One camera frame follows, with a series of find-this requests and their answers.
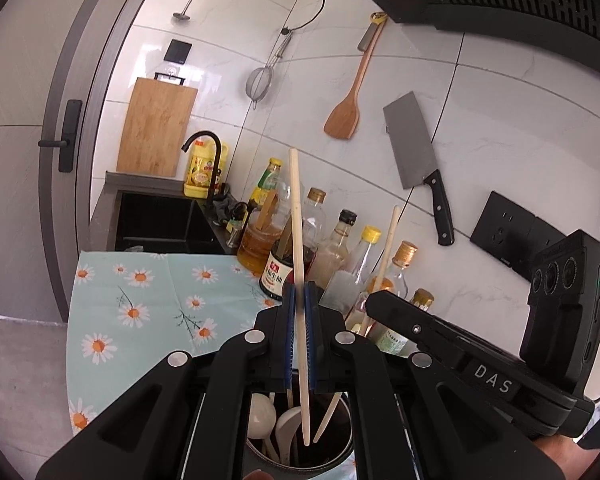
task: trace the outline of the floor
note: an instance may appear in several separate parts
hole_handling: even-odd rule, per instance
[[[66,326],[0,320],[0,449],[23,480],[71,437]]]

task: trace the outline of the gray door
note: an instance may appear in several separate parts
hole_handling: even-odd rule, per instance
[[[91,159],[117,53],[142,0],[9,0],[0,13],[0,315],[68,318],[88,250]],[[58,171],[68,100],[74,168]]]

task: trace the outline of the wooden spatula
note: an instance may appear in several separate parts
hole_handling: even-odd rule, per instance
[[[371,54],[374,51],[374,47],[376,46],[376,42],[380,37],[380,33],[382,32],[385,23],[386,15],[384,15],[382,22],[378,24],[378,28],[376,28],[376,32],[369,42],[369,46],[362,55],[358,73],[353,80],[351,90],[343,101],[333,109],[327,122],[324,123],[324,132],[330,137],[348,140],[356,131],[356,126],[358,126],[358,120],[360,119],[360,111],[358,110],[358,92],[362,85],[362,79],[365,76],[366,67],[369,65],[369,60],[371,60]]]

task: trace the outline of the black cable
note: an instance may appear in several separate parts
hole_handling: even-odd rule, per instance
[[[322,5],[320,6],[320,9],[318,10],[318,12],[315,13],[315,16],[312,17],[308,22],[300,25],[299,27],[294,27],[294,28],[286,28],[286,27],[284,27],[282,29],[282,35],[286,36],[290,32],[293,32],[294,30],[298,30],[299,28],[303,28],[303,27],[306,27],[307,25],[309,25],[309,23],[311,23],[313,20],[315,20],[320,15],[320,13],[322,12],[322,10],[324,9],[325,1],[326,0],[322,0]]]

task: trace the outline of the cleaver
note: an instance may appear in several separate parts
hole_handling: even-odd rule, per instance
[[[409,92],[385,106],[382,111],[403,189],[422,184],[431,188],[438,244],[452,245],[455,238],[451,209],[416,95]]]

